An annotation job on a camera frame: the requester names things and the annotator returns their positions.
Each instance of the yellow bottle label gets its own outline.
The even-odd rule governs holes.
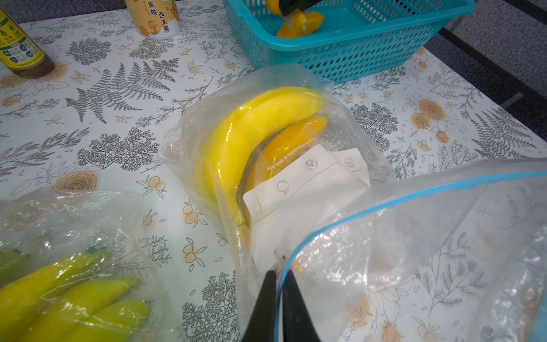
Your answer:
[[[0,60],[10,68],[29,68],[44,52],[0,9]]]

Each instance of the printed tablecloth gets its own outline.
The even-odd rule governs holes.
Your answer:
[[[253,69],[221,2],[177,6],[182,33],[167,40],[140,36],[127,10],[21,25],[55,70],[35,80],[0,70],[1,199],[47,187],[142,193],[149,239],[141,245],[154,247],[149,257],[183,317],[181,339],[237,341],[228,242],[157,152],[189,106]],[[334,94],[397,178],[547,154],[547,143],[424,48],[401,67],[337,85]],[[495,205],[478,203],[477,217]],[[484,251],[498,249],[495,231],[478,224],[457,231],[412,278],[369,294],[340,341],[464,341],[492,276]],[[488,341],[497,333],[483,329]]]

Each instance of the green banana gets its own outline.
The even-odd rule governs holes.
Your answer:
[[[129,299],[112,304],[72,330],[62,342],[125,342],[148,315],[144,300]]]
[[[61,300],[49,305],[44,314],[23,332],[18,342],[57,342],[78,323],[109,306],[136,283],[135,278],[97,279],[75,286]]]
[[[30,264],[30,256],[18,250],[0,248],[0,288],[19,279]]]
[[[99,269],[108,251],[80,253],[44,266],[0,289],[0,341],[12,341],[48,301]]]

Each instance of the bottle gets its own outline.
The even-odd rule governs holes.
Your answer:
[[[53,70],[53,61],[0,8],[0,60],[14,74],[39,78]]]

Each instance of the white paper label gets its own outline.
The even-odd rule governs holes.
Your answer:
[[[357,148],[329,152],[317,145],[243,195],[251,214],[251,255],[268,271],[321,223],[370,187]]]

